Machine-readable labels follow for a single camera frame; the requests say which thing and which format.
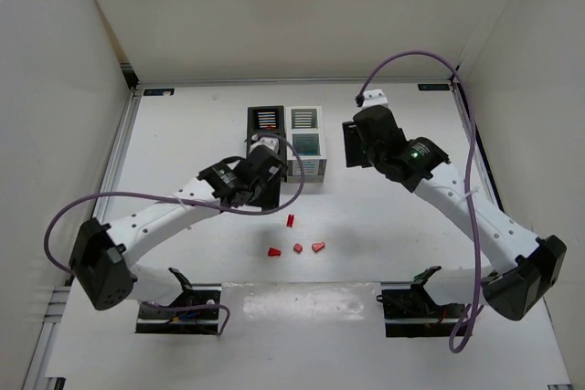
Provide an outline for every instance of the white table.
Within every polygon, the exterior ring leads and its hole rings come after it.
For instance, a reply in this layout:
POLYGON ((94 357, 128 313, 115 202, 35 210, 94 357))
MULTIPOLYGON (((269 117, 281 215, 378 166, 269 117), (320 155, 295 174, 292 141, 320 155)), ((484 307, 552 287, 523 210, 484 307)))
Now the white table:
MULTIPOLYGON (((416 84, 377 85, 407 137, 431 138, 463 169, 467 139, 453 95, 416 84)), ((134 334, 137 305, 96 312, 78 284, 48 368, 66 390, 526 388, 569 381, 544 303, 521 322, 485 311, 460 355, 446 339, 386 339, 380 281, 430 265, 471 267, 472 243, 433 207, 372 169, 346 169, 341 122, 357 85, 182 87, 142 97, 117 188, 170 194, 217 160, 244 153, 246 109, 323 106, 324 184, 273 216, 221 215, 169 239, 141 263, 223 283, 233 320, 221 339, 134 334), (294 227, 285 226, 295 214, 294 227), (324 241, 315 255, 310 245, 324 241), (305 251, 293 252, 299 242, 305 251), (267 258, 268 247, 282 250, 267 258)), ((481 185, 475 172, 473 185, 481 185)), ((282 201, 294 191, 285 184, 282 201)), ((113 199, 107 219, 145 206, 113 199)))

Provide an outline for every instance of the red object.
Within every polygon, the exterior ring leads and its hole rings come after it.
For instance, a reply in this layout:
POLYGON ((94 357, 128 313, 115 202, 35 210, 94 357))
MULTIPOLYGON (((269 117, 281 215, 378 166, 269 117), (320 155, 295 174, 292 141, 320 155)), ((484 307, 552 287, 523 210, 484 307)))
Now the red object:
POLYGON ((281 255, 281 251, 277 248, 272 248, 270 247, 268 249, 268 256, 273 257, 273 256, 280 256, 281 255))
POLYGON ((311 245, 311 247, 313 248, 313 251, 315 253, 319 253, 321 250, 323 250, 325 248, 325 243, 324 242, 315 242, 313 245, 311 245))

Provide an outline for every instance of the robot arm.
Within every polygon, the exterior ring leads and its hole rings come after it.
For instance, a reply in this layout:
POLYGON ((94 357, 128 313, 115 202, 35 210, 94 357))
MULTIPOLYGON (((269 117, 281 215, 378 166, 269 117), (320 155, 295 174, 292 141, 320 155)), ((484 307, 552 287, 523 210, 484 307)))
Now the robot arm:
MULTIPOLYGON (((366 92, 358 105, 363 110, 343 124, 347 167, 374 166, 435 206, 469 238, 465 199, 472 196, 482 252, 493 266, 484 269, 482 302, 510 320, 522 319, 557 281, 565 245, 521 227, 481 194, 466 194, 462 177, 441 148, 429 139, 406 139, 382 90, 366 92)), ((437 305, 471 302, 472 270, 433 269, 417 282, 437 305)))
POLYGON ((219 215, 221 209, 252 203, 272 188, 286 167, 278 148, 275 139, 261 138, 250 147, 247 159, 232 157, 208 167, 173 194, 180 204, 156 202, 110 224, 96 218, 83 223, 69 266, 94 308, 108 310, 125 299, 176 303, 190 288, 185 276, 138 261, 183 229, 219 215), (235 161, 238 164, 230 168, 235 161))

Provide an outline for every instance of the small red piece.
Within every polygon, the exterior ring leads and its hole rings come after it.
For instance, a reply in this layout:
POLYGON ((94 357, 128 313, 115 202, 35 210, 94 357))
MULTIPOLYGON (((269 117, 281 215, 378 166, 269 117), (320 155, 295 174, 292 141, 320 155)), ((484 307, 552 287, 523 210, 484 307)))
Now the small red piece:
POLYGON ((315 253, 319 253, 321 250, 323 250, 325 248, 325 243, 324 242, 315 242, 313 245, 311 245, 311 247, 313 248, 313 251, 315 253))
POLYGON ((281 251, 277 248, 272 248, 270 247, 268 249, 268 256, 273 257, 273 256, 280 256, 281 255, 281 251))

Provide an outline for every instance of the worn white surface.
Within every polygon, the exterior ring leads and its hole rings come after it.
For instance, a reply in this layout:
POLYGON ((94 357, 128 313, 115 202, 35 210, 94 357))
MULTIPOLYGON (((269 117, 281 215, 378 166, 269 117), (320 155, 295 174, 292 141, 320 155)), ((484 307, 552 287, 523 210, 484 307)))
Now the worn white surface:
MULTIPOLYGON (((508 0, 98 0, 144 80, 366 76, 414 48, 473 64, 508 0)), ((390 76, 447 78, 424 58, 390 76)))
MULTIPOLYGON (((128 98, 92 0, 0 0, 0 388, 21 388, 51 292, 50 218, 95 191, 128 98)), ((75 210, 53 235, 70 253, 75 210)))
MULTIPOLYGON (((345 168, 341 122, 356 112, 356 87, 202 87, 143 98, 120 189, 170 193, 218 159, 243 153, 246 108, 267 104, 323 106, 327 178, 281 215, 216 216, 141 260, 177 267, 194 282, 264 282, 224 285, 222 302, 233 315, 221 339, 136 335, 135 303, 96 312, 75 284, 48 373, 66 376, 67 390, 532 390, 567 382, 542 304, 522 322, 484 312, 470 346, 455 356, 445 339, 386 339, 377 283, 275 283, 400 280, 433 264, 473 264, 471 242, 431 206, 371 169, 345 168), (285 226, 288 213, 293 228, 285 226), (315 255, 310 244, 321 240, 327 247, 315 255), (293 253, 295 242, 303 254, 293 253), (270 246, 282 256, 267 258, 270 246)), ((466 140, 451 93, 381 87, 407 136, 432 138, 463 167, 466 140)), ((143 205, 114 199, 108 217, 143 205)))
POLYGON ((568 252, 548 294, 571 378, 585 388, 585 0, 512 0, 471 75, 507 212, 568 252))

